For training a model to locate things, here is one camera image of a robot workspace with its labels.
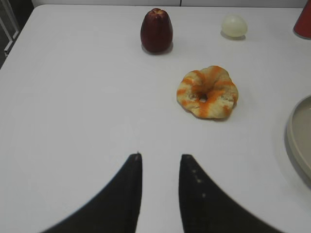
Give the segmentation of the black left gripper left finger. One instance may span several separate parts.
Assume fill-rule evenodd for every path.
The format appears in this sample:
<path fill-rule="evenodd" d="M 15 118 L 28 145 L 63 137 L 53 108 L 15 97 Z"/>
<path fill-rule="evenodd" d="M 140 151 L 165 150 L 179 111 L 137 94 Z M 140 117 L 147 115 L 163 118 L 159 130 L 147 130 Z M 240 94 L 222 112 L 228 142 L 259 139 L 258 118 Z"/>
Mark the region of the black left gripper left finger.
<path fill-rule="evenodd" d="M 87 204 L 46 233 L 134 233 L 142 196 L 142 156 L 131 154 Z"/>

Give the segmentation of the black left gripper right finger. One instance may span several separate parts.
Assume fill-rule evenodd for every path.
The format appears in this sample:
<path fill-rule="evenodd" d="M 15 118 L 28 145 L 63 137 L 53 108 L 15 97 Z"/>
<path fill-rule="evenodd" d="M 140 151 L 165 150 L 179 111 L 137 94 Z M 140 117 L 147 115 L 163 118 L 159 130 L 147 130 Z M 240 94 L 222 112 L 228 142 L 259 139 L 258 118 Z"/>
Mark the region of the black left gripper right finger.
<path fill-rule="evenodd" d="M 278 232 L 231 199 L 190 154 L 181 156 L 178 196 L 186 233 Z"/>

